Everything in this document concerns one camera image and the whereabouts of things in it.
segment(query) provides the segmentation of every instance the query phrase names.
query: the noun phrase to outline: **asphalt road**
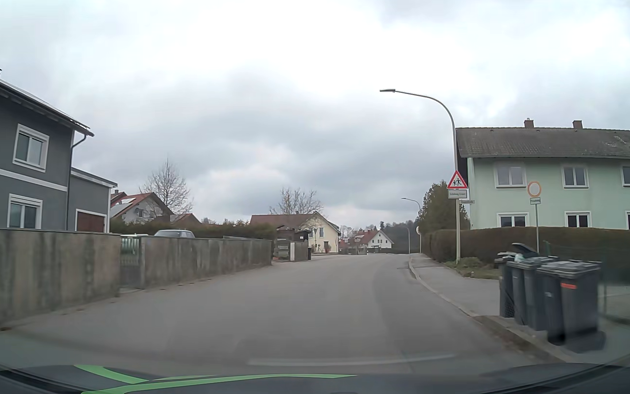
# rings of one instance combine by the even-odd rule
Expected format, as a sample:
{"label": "asphalt road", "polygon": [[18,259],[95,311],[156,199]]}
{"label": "asphalt road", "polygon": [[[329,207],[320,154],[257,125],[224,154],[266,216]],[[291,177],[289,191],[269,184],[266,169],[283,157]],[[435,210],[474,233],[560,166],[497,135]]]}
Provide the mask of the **asphalt road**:
{"label": "asphalt road", "polygon": [[318,256],[36,316],[0,332],[0,363],[167,376],[450,375],[533,363],[426,290],[407,259]]}

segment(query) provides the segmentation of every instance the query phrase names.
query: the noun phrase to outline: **triangular warning sign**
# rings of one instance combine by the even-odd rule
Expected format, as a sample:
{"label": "triangular warning sign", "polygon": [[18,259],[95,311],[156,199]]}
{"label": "triangular warning sign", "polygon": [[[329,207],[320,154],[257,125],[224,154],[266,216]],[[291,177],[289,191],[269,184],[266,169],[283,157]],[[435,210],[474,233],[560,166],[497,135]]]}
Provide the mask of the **triangular warning sign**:
{"label": "triangular warning sign", "polygon": [[468,189],[468,184],[463,180],[463,177],[459,174],[459,171],[454,172],[451,177],[447,189]]}

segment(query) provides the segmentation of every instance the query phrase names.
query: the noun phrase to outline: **grass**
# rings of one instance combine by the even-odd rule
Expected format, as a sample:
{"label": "grass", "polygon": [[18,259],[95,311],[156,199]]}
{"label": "grass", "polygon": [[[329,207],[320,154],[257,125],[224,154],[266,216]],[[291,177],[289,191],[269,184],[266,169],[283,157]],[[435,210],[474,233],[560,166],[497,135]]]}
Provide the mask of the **grass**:
{"label": "grass", "polygon": [[456,261],[445,262],[444,265],[455,270],[464,278],[477,278],[477,279],[499,279],[500,270],[492,268],[492,265],[485,264],[464,264],[464,259],[461,259],[459,265],[456,265]]}

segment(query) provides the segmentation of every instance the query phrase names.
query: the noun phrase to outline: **parked car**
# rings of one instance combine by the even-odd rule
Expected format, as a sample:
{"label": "parked car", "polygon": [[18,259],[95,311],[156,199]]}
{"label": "parked car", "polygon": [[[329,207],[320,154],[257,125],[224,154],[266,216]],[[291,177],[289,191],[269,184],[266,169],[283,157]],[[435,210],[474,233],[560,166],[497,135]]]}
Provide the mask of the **parked car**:
{"label": "parked car", "polygon": [[181,238],[195,238],[193,233],[188,230],[167,229],[159,230],[155,233],[155,237],[181,237]]}

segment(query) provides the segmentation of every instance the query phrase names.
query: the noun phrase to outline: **garage door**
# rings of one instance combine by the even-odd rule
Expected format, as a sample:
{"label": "garage door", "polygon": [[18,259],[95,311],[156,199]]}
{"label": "garage door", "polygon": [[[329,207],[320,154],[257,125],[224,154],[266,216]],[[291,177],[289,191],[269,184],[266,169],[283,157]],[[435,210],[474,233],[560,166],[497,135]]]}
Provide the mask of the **garage door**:
{"label": "garage door", "polygon": [[94,231],[103,233],[106,227],[106,218],[86,212],[77,212],[77,231]]}

